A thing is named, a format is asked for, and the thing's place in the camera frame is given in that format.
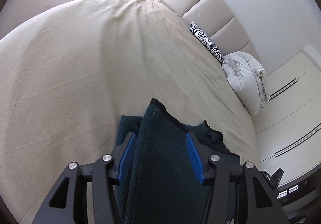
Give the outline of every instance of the headboard panel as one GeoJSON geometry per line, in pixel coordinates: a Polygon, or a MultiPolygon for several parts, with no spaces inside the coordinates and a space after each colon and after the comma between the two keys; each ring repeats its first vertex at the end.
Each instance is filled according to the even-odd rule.
{"type": "Polygon", "coordinates": [[[224,0],[164,0],[187,23],[195,22],[223,55],[243,51],[260,61],[248,34],[224,0]]]}

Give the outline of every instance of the white wardrobe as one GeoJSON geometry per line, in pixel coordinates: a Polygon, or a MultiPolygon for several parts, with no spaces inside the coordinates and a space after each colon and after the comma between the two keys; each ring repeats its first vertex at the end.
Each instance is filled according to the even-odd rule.
{"type": "Polygon", "coordinates": [[[268,106],[252,120],[261,168],[281,167],[282,186],[321,162],[321,72],[299,52],[267,79],[268,106]]]}

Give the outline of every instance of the silver screw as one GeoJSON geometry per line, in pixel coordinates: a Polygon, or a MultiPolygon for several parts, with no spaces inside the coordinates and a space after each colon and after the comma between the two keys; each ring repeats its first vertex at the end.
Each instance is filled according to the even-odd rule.
{"type": "Polygon", "coordinates": [[[106,154],[106,155],[104,155],[104,156],[102,157],[102,159],[103,159],[104,161],[110,161],[110,160],[112,159],[112,156],[109,155],[109,154],[106,154]]]}
{"type": "Polygon", "coordinates": [[[69,169],[75,169],[75,168],[77,168],[77,163],[75,163],[75,162],[72,162],[72,163],[69,163],[69,169]]]}
{"type": "Polygon", "coordinates": [[[218,155],[212,155],[211,156],[212,161],[219,161],[219,156],[218,155]]]}
{"type": "Polygon", "coordinates": [[[247,163],[245,163],[245,166],[246,168],[252,169],[254,167],[254,164],[248,161],[247,163]]]}

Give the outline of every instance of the white duvet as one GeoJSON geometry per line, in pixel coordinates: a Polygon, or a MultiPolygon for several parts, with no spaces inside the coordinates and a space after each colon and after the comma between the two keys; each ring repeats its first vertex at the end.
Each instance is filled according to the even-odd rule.
{"type": "Polygon", "coordinates": [[[256,115],[269,101],[264,68],[252,55],[240,51],[224,56],[224,61],[222,67],[231,88],[249,114],[256,115]]]}

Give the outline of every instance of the blue ridged pad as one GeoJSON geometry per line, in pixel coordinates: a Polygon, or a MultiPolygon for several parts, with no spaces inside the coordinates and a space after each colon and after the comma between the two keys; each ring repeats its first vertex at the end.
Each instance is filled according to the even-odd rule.
{"type": "Polygon", "coordinates": [[[203,163],[194,145],[192,137],[190,136],[189,133],[186,134],[185,145],[189,156],[189,160],[191,161],[191,164],[192,164],[195,178],[200,182],[201,185],[203,185],[203,183],[205,182],[205,177],[203,173],[203,163]]]}
{"type": "Polygon", "coordinates": [[[119,182],[122,182],[127,177],[130,165],[134,157],[136,142],[137,142],[137,137],[136,137],[136,134],[133,133],[119,163],[119,171],[117,176],[117,180],[119,182]]]}

